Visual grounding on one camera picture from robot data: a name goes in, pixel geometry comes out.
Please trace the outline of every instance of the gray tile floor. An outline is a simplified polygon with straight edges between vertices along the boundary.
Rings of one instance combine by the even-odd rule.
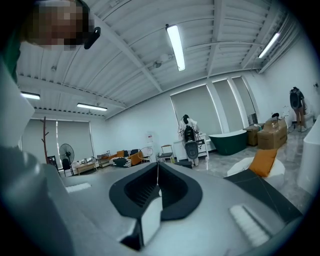
[[[279,192],[303,214],[306,212],[313,199],[313,197],[300,188],[296,182],[302,159],[303,140],[307,134],[308,131],[301,133],[297,130],[289,133],[287,142],[278,149],[276,156],[285,167],[284,184]],[[224,178],[227,176],[227,171],[234,164],[244,158],[254,157],[257,150],[258,148],[256,146],[248,146],[245,150],[233,155],[220,155],[218,152],[212,152],[209,154],[208,170],[204,157],[199,159],[199,166],[193,167],[193,170]],[[114,170],[117,170],[117,167],[108,166],[100,170],[100,172]]]

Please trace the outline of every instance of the freestanding bathtub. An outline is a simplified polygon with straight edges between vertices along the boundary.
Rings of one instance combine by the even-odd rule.
[[[247,146],[247,131],[237,130],[209,135],[210,140],[221,155],[229,156],[244,150]]]

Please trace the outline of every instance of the bathtub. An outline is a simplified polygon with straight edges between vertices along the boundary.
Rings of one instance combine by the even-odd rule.
[[[247,131],[237,130],[209,135],[210,140],[221,155],[229,156],[244,150],[247,146]]]

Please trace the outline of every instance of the bag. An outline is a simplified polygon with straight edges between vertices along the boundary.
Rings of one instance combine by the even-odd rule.
[[[292,89],[290,91],[290,104],[294,110],[297,110],[300,105],[300,90]]]
[[[187,125],[184,129],[184,141],[187,143],[188,141],[195,141],[195,131],[194,129]]]

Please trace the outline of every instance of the standing fan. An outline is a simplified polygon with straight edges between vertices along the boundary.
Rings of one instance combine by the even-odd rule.
[[[72,169],[72,165],[71,165],[75,159],[75,152],[74,152],[73,148],[69,144],[66,144],[66,143],[62,144],[61,147],[59,148],[59,156],[60,156],[61,161],[63,159],[69,160],[71,172],[74,173],[74,170]]]

